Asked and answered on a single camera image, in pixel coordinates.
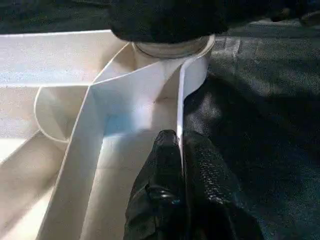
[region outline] curved plastic edge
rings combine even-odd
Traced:
[[[209,66],[211,49],[215,44],[215,36],[210,36],[205,48],[196,56],[188,59],[181,66],[179,76],[176,135],[183,160],[184,100],[197,90],[205,81]]]
[[[79,85],[72,85],[72,87],[77,87],[77,86],[83,87],[83,86],[85,86],[85,87],[87,87],[87,91],[88,91],[90,85],[91,85],[91,84],[79,84]],[[37,103],[38,103],[38,101],[39,101],[38,99],[39,99],[39,96],[40,96],[40,94],[41,94],[42,89],[44,89],[44,88],[46,88],[46,87],[47,87],[47,86],[41,86],[41,87],[39,87],[39,89],[38,89],[38,91],[37,91],[37,93],[36,93],[35,99],[34,99],[33,115],[34,115],[34,118],[35,118],[35,122],[36,122],[39,130],[43,133],[43,135],[45,135],[48,139],[54,141],[54,142],[56,143],[57,147],[59,147],[60,149],[65,149],[65,147],[66,147],[66,146],[68,145],[68,143],[70,142],[71,137],[70,137],[69,139],[67,139],[67,140],[61,140],[61,139],[58,139],[58,138],[55,138],[55,137],[49,135],[49,134],[43,129],[43,127],[41,126],[41,124],[40,124],[40,122],[39,122],[39,120],[38,120],[38,116],[37,116]],[[70,86],[68,86],[68,85],[62,85],[62,86],[61,86],[61,85],[56,85],[55,87],[70,87]]]

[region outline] gloved hand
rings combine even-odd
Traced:
[[[175,132],[158,134],[133,184],[123,239],[263,239],[211,141],[194,131],[183,139],[185,182]]]
[[[115,0],[110,24],[113,33],[126,41],[180,43],[261,18],[299,18],[309,4],[308,0]]]

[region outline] black fabric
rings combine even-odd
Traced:
[[[134,181],[123,239],[180,239],[186,221],[184,199],[177,136],[163,130]]]
[[[210,76],[184,101],[184,129],[211,140],[267,240],[320,239],[319,107],[312,95],[257,104]]]
[[[5,0],[0,3],[0,34],[110,29],[106,0]]]
[[[307,0],[115,0],[110,9],[113,33],[131,42],[180,43],[219,34],[238,25],[272,17],[283,8],[299,16]]]
[[[256,219],[246,211],[237,178],[211,141],[185,132],[183,150],[192,228],[201,229],[208,240],[262,240]]]

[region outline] white plastic tray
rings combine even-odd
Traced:
[[[66,33],[39,36],[47,38],[44,42],[61,45],[65,41],[68,46],[67,51],[56,46],[63,57],[52,57],[55,53],[42,44],[42,58],[48,55],[47,65],[58,69],[63,81],[46,75],[42,68],[47,65],[38,68],[35,60],[26,62],[26,68],[43,70],[40,75],[45,79],[34,74],[33,80],[9,81],[24,88],[22,82],[29,88],[41,87],[34,96],[34,122],[41,130],[37,134],[48,137],[55,151],[65,152],[44,220],[39,216],[42,225],[37,239],[120,240],[132,184],[158,132],[173,129],[182,137],[183,100],[205,80],[214,37],[196,55],[162,60],[144,55],[131,43],[125,45],[110,31],[70,34],[71,39]],[[29,48],[35,48],[36,40],[28,37],[20,44],[32,54]],[[103,57],[109,60],[104,65]],[[14,60],[10,64],[7,69],[19,72],[22,68]],[[60,166],[61,158],[54,156]]]

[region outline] black object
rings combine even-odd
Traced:
[[[177,136],[173,130],[163,130],[134,181],[123,239],[180,239],[186,221],[184,199]]]
[[[227,199],[238,199],[266,240],[320,239],[319,108],[319,98],[310,94],[249,101],[212,76],[184,101],[184,129],[209,138],[215,149],[203,149],[209,143],[198,137],[199,143],[193,143],[199,145],[197,155],[192,148],[186,153],[194,159],[214,158],[218,177],[233,174],[218,189],[223,196],[229,191],[225,186],[236,191]]]
[[[134,181],[123,239],[262,240],[237,179],[210,140],[188,132],[183,145],[186,185],[175,132],[158,134]]]
[[[307,5],[307,0],[115,0],[110,25],[123,40],[180,43],[281,15],[283,9],[289,14],[282,18],[301,17]]]

